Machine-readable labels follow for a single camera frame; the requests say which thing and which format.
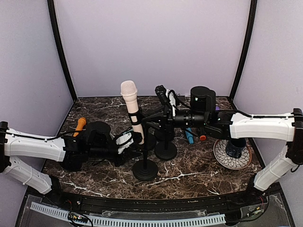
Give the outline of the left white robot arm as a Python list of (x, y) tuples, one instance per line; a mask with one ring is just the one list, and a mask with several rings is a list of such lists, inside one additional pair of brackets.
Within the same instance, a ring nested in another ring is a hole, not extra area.
[(109, 124), (97, 121), (86, 123), (80, 118), (76, 130), (47, 137), (22, 133), (0, 123), (0, 171), (8, 174), (23, 185), (48, 194), (56, 206), (63, 206), (67, 196), (61, 192), (59, 179), (43, 174), (24, 163), (20, 156), (36, 157), (58, 162), (67, 171), (78, 172), (90, 158), (107, 159), (115, 166), (121, 166), (138, 155), (141, 133), (127, 128), (122, 133), (111, 136)]

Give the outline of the black microphone stand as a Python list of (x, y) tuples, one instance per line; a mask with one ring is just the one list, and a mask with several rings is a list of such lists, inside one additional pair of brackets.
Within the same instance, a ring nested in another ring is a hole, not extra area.
[(164, 161), (172, 160), (177, 155), (177, 147), (172, 141), (166, 143), (165, 141), (158, 142), (154, 149), (154, 154), (157, 158)]

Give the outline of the stand holding purple microphone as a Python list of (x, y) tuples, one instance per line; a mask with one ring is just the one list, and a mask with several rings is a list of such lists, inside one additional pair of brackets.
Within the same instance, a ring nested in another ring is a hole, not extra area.
[(147, 137), (144, 138), (144, 143), (142, 144), (142, 149), (152, 150), (155, 148), (157, 140), (152, 133), (148, 133)]

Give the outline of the light blue toy microphone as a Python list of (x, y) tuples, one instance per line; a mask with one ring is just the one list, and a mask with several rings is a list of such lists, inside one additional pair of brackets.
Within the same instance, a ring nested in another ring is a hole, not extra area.
[(186, 135), (186, 138), (187, 138), (189, 144), (194, 144), (194, 135), (192, 134), (191, 128), (185, 129), (185, 135)]

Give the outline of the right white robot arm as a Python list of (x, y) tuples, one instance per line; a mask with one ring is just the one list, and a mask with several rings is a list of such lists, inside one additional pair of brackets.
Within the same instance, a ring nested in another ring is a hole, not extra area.
[(276, 139), (286, 142), (285, 148), (269, 166), (259, 171), (250, 188), (242, 194), (242, 202), (252, 205), (272, 183), (295, 166), (303, 163), (303, 112), (274, 115), (247, 114), (240, 110), (217, 110), (215, 91), (196, 86), (190, 90), (190, 105), (178, 109), (181, 103), (174, 90), (155, 88), (162, 107), (143, 118), (142, 123), (164, 132), (168, 137), (174, 128), (198, 128), (213, 138), (239, 140), (242, 138)]

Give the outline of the stand holding cream microphone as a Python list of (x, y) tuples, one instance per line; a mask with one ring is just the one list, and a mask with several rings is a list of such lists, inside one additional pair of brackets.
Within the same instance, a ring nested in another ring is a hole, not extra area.
[[(144, 137), (147, 137), (149, 129), (143, 127)], [(143, 149), (143, 159), (137, 161), (132, 167), (134, 177), (140, 181), (151, 181), (158, 174), (158, 166), (154, 161), (148, 159), (148, 154), (149, 150)]]

